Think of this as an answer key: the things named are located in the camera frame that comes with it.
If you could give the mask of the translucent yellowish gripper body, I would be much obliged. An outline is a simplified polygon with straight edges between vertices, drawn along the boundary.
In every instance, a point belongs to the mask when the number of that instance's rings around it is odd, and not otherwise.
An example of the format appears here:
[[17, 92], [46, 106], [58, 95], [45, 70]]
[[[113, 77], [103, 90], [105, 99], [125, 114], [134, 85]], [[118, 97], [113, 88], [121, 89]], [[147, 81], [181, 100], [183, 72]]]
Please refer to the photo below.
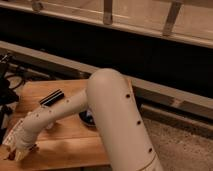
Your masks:
[[13, 146], [13, 151], [15, 152], [14, 160], [16, 162], [22, 161], [35, 148], [36, 148], [36, 145], [31, 145], [29, 147], [17, 147], [17, 146]]

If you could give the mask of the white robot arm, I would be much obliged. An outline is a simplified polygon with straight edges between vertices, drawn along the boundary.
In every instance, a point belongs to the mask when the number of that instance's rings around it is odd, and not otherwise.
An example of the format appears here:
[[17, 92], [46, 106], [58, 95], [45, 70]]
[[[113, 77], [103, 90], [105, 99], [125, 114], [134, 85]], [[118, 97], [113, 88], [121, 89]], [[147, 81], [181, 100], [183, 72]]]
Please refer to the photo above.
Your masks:
[[164, 171], [127, 79], [110, 68], [94, 72], [77, 94], [27, 114], [14, 136], [15, 159], [21, 161], [29, 154], [46, 126], [86, 110], [92, 114], [113, 171]]

